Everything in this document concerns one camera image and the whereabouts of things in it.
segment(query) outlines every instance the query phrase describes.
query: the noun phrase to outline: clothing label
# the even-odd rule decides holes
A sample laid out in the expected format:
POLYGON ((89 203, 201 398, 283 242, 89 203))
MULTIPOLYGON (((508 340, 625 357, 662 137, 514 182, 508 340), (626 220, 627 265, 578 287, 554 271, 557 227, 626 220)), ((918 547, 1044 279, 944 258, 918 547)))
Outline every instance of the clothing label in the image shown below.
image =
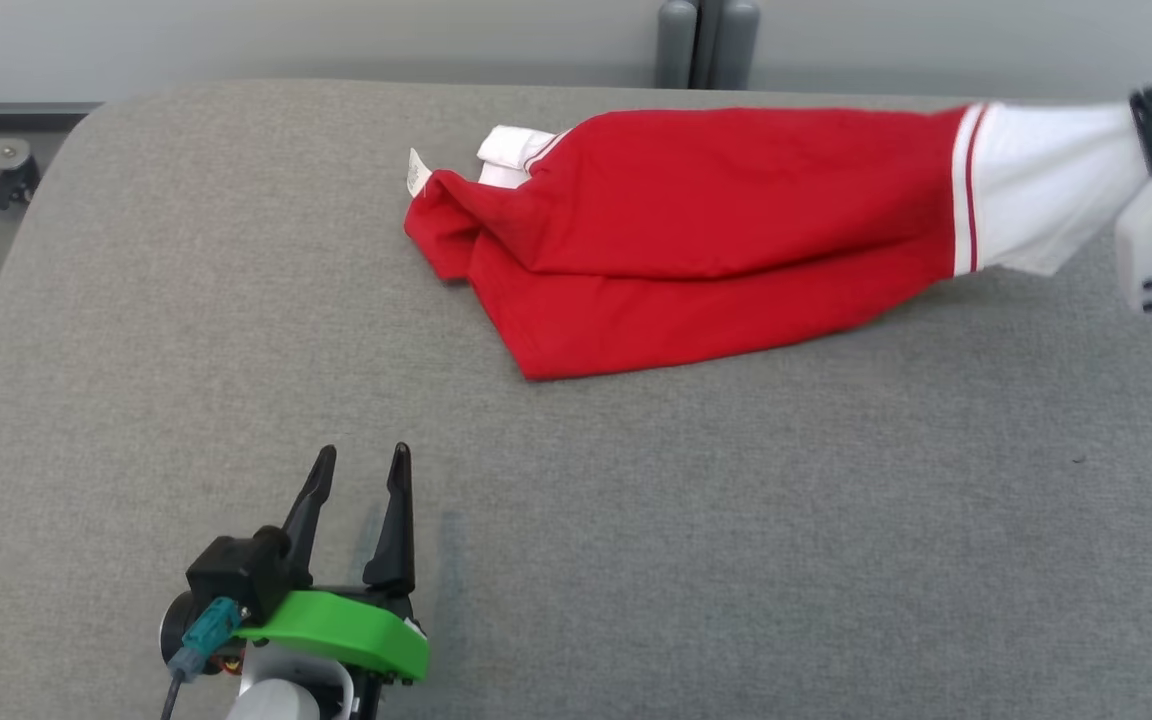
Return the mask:
POLYGON ((407 191, 416 197, 416 194, 429 182, 431 174, 433 173, 430 173, 425 164, 420 162, 420 156, 417 156, 416 149, 412 147, 411 154, 407 158, 407 191))

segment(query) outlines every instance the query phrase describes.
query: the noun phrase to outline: black cable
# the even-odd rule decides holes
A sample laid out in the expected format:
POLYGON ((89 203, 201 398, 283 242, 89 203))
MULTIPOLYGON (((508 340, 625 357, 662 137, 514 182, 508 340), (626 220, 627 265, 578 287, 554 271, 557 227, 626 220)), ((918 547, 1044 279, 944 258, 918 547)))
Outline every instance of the black cable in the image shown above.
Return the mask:
POLYGON ((175 696, 180 692, 180 683, 184 682, 184 673, 175 670, 172 673, 172 687, 168 688, 168 700, 162 704, 161 720, 172 720, 172 711, 175 708, 175 696))

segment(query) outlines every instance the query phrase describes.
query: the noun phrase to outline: gray wall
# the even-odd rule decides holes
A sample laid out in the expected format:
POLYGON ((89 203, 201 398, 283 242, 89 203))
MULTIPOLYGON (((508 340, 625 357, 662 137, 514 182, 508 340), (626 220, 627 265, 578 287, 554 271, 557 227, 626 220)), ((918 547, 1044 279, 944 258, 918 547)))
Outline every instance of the gray wall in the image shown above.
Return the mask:
POLYGON ((660 0, 0 0, 0 103, 229 77, 645 86, 660 0))
POLYGON ((760 3, 758 90, 1100 99, 1152 82, 1152 0, 760 3))
MULTIPOLYGON (((760 0, 751 88, 1121 97, 1149 0, 760 0)), ((227 77, 645 86, 660 0, 0 0, 0 103, 227 77)))

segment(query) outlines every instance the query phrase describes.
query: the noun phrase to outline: gray table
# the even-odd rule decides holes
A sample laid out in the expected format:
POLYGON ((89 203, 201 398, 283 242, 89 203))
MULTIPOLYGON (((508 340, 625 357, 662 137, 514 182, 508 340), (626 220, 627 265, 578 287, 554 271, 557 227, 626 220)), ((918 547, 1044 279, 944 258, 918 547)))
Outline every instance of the gray table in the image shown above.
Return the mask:
MULTIPOLYGON (((156 719, 156 630, 338 444, 356 579, 414 448, 429 683, 382 717, 1152 720, 1152 320, 1107 243, 872 327, 522 382, 401 230, 407 150, 632 106, 931 100, 243 82, 99 109, 0 281, 0 720, 156 719)), ((236 683, 188 687, 220 719, 236 683)))

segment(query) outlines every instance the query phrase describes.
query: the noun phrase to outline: white stripe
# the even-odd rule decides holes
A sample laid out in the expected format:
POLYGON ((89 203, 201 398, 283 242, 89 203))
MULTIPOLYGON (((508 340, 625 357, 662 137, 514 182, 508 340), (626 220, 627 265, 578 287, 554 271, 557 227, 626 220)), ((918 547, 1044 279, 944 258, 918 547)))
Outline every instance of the white stripe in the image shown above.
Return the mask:
POLYGON ((954 138, 952 177, 954 179, 954 274, 972 272, 972 215, 968 209, 968 152, 972 150, 972 131, 986 105, 970 106, 958 123, 954 138))
POLYGON ((483 145, 479 145, 479 160, 521 170, 526 159, 540 152, 553 138, 553 132, 539 129, 498 126, 492 128, 483 145))

